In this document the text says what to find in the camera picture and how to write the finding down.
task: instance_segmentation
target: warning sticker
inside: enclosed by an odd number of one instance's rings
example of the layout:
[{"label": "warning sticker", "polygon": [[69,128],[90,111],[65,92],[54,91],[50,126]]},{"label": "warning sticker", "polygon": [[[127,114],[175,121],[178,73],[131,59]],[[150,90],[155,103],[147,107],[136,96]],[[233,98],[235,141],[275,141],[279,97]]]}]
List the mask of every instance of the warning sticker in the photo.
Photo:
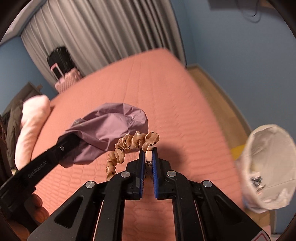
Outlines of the warning sticker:
[{"label": "warning sticker", "polygon": [[252,239],[252,241],[270,241],[270,239],[266,232],[262,230],[255,238]]}]

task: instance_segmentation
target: bed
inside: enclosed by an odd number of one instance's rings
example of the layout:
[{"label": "bed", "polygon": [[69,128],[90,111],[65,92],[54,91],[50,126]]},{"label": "bed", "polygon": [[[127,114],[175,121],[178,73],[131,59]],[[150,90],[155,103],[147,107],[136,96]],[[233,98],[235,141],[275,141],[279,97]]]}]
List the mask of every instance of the bed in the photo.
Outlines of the bed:
[{"label": "bed", "polygon": [[[172,168],[189,180],[211,180],[242,208],[239,178],[215,116],[196,82],[165,49],[108,65],[54,98],[32,158],[55,145],[75,119],[106,102],[124,102],[143,109],[149,131],[160,135],[156,144],[159,157],[170,161]],[[49,213],[85,182],[104,182],[107,155],[89,165],[52,170],[36,190]],[[123,171],[127,162],[137,157],[138,153],[127,154],[117,171]],[[175,240],[171,201],[154,198],[150,179],[145,180],[141,201],[126,202],[123,240]]]}]

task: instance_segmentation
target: pink suitcase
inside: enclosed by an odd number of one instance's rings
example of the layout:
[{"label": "pink suitcase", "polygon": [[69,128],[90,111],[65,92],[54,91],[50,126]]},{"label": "pink suitcase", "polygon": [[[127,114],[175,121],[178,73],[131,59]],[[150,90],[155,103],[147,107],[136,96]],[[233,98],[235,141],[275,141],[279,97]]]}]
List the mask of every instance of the pink suitcase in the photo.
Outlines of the pink suitcase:
[{"label": "pink suitcase", "polygon": [[74,85],[81,79],[80,72],[76,68],[71,69],[65,75],[63,75],[62,71],[56,63],[51,67],[51,70],[53,71],[54,68],[57,68],[62,75],[62,77],[57,80],[55,84],[55,88],[59,93],[64,92],[66,89],[68,89],[70,86]]}]

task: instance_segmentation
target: cable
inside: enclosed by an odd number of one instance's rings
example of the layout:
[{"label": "cable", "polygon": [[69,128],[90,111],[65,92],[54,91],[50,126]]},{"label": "cable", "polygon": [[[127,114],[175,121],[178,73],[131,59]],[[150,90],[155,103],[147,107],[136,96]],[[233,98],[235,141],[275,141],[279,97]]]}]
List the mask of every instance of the cable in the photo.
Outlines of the cable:
[{"label": "cable", "polygon": [[[256,2],[255,14],[254,14],[254,15],[248,15],[248,14],[246,14],[247,17],[252,18],[252,17],[255,17],[255,16],[257,15],[257,13],[258,13],[258,8],[259,8],[259,2],[260,2],[260,0],[257,0],[257,2]],[[237,8],[243,13],[243,11],[242,11],[242,9],[241,9],[241,7],[240,7],[240,5],[239,5],[239,0],[235,0],[235,3],[236,3],[236,5],[237,5]]]}]

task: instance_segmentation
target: baseboard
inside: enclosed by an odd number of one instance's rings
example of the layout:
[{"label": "baseboard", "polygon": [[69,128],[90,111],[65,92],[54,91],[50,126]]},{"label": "baseboard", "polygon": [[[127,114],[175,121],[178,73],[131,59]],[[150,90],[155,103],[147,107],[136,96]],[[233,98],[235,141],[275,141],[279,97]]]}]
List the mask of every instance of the baseboard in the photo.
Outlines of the baseboard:
[{"label": "baseboard", "polygon": [[233,112],[236,114],[237,118],[241,122],[247,136],[249,136],[252,132],[251,127],[249,126],[248,122],[244,118],[243,114],[239,111],[235,103],[230,99],[230,97],[224,92],[224,90],[219,86],[219,84],[198,64],[190,64],[186,68],[187,69],[193,69],[193,68],[199,68],[204,75],[208,77],[208,79],[212,82],[212,84],[216,87],[216,89],[220,92],[220,94],[223,96],[223,98],[227,101],[229,106],[232,108]]},{"label": "baseboard", "polygon": [[271,227],[271,233],[274,234],[276,232],[276,210],[269,211],[269,222]]},{"label": "baseboard", "polygon": [[277,241],[277,239],[280,237],[281,235],[280,234],[272,234],[271,235],[271,241]]}]

